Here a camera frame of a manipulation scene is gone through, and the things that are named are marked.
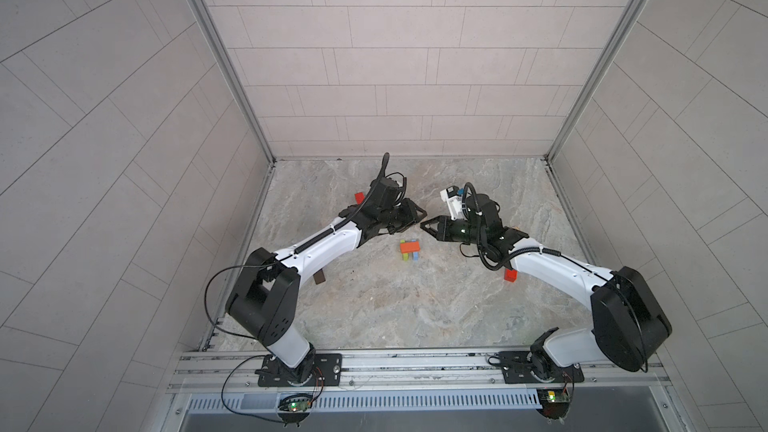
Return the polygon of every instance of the gray marbled surface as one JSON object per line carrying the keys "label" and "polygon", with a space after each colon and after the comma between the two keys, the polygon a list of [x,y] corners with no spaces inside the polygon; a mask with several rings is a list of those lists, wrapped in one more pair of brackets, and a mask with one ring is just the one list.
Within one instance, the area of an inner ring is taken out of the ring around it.
{"label": "gray marbled surface", "polygon": [[[355,203],[355,192],[367,192],[379,166],[379,159],[278,162],[252,248],[276,250],[321,230]],[[541,159],[393,157],[387,172],[408,177],[407,196],[428,218],[448,214],[441,189],[472,182],[499,203],[505,226],[583,259]],[[417,262],[402,260],[401,238],[419,240]],[[472,254],[474,246],[464,249]],[[293,322],[319,349],[523,345],[551,327],[590,322],[585,307],[551,285],[526,274],[506,282],[418,226],[373,238],[324,270],[325,283],[302,288]],[[224,328],[244,333],[229,316]],[[261,349],[244,338],[216,340],[216,350]]]}

